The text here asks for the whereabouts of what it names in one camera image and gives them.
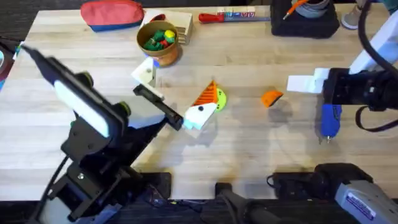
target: pencil case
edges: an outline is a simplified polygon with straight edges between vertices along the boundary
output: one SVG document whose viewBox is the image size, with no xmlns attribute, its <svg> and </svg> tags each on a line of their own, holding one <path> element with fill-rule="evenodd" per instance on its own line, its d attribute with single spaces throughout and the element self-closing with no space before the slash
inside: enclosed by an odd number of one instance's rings
<svg viewBox="0 0 398 224">
<path fill-rule="evenodd" d="M 81 6 L 80 14 L 94 32 L 138 26 L 144 18 L 141 4 L 130 0 L 87 2 Z"/>
</svg>

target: floor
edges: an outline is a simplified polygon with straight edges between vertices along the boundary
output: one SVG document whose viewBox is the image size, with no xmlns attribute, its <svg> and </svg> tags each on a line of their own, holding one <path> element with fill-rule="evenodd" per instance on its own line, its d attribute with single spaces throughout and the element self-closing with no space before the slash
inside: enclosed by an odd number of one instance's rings
<svg viewBox="0 0 398 224">
<path fill-rule="evenodd" d="M 25 39 L 29 27 L 39 10 L 79 9 L 89 0 L 12 0 L 0 1 L 0 35 Z M 267 4 L 270 0 L 140 0 L 144 7 L 177 6 L 228 6 Z M 15 42 L 4 41 L 10 48 Z M 336 203 L 326 202 L 281 202 L 265 200 L 267 209 L 280 217 L 294 217 L 307 223 L 357 223 Z M 25 223 L 36 202 L 0 202 L 0 223 Z M 168 205 L 153 208 L 147 203 L 136 202 L 118 213 L 109 223 L 231 223 L 231 217 L 222 200 L 210 200 L 204 205 Z"/>
</svg>

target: orange foam piece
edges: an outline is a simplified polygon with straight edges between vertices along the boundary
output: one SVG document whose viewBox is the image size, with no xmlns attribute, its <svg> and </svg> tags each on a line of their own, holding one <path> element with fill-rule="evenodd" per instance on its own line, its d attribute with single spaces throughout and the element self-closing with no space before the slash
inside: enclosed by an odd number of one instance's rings
<svg viewBox="0 0 398 224">
<path fill-rule="evenodd" d="M 272 106 L 277 100 L 279 100 L 280 97 L 282 97 L 284 94 L 282 92 L 279 92 L 277 90 L 271 90 L 263 94 L 261 97 L 261 101 L 266 106 L 267 108 Z"/>
<path fill-rule="evenodd" d="M 206 103 L 217 103 L 217 84 L 214 80 L 203 90 L 197 100 L 192 104 L 192 106 L 204 105 Z"/>
</svg>

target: toy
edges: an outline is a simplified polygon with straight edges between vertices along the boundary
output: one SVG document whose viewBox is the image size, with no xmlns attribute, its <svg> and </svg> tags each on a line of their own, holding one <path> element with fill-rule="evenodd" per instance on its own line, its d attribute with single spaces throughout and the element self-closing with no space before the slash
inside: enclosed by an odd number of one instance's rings
<svg viewBox="0 0 398 224">
<path fill-rule="evenodd" d="M 279 92 L 277 90 L 267 91 L 261 97 L 261 101 L 264 104 L 264 106 L 268 108 L 272 106 L 277 100 L 279 100 L 279 98 L 282 97 L 283 95 L 284 94 L 282 92 Z"/>
<path fill-rule="evenodd" d="M 162 40 L 159 43 L 163 46 L 163 49 L 165 49 L 166 47 L 168 47 L 170 45 L 166 40 Z"/>
<path fill-rule="evenodd" d="M 165 37 L 165 39 L 167 40 L 167 42 L 168 42 L 169 44 L 174 43 L 175 34 L 174 34 L 173 31 L 171 31 L 171 30 L 165 31 L 165 32 L 164 32 L 164 37 Z"/>
<path fill-rule="evenodd" d="M 187 129 L 200 130 L 215 111 L 225 107 L 226 95 L 214 81 L 206 87 L 191 107 L 185 112 L 183 125 Z"/>
<path fill-rule="evenodd" d="M 171 30 L 157 30 L 145 44 L 144 49 L 151 51 L 163 50 L 174 43 L 175 33 Z"/>
<path fill-rule="evenodd" d="M 225 107 L 225 105 L 226 105 L 226 95 L 225 95 L 224 91 L 221 90 L 220 88 L 217 88 L 217 94 L 218 94 L 218 96 L 217 96 L 218 101 L 217 101 L 216 112 L 219 112 L 219 111 L 221 111 L 221 110 Z"/>
<path fill-rule="evenodd" d="M 164 37 L 165 37 L 164 34 L 165 34 L 165 32 L 163 30 L 157 30 L 153 36 L 153 39 L 156 42 L 160 42 L 160 41 L 164 40 Z"/>
</svg>

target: white label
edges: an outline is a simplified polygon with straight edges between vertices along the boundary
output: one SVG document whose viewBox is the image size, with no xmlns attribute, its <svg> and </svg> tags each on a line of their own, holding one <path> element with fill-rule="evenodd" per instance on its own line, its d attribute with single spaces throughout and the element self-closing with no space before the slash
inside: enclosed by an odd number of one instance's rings
<svg viewBox="0 0 398 224">
<path fill-rule="evenodd" d="M 376 212 L 374 212 L 369 206 L 362 202 L 357 196 L 353 195 L 351 192 L 347 194 L 346 201 L 354 205 L 366 218 L 369 220 L 374 220 L 376 217 Z"/>
</svg>

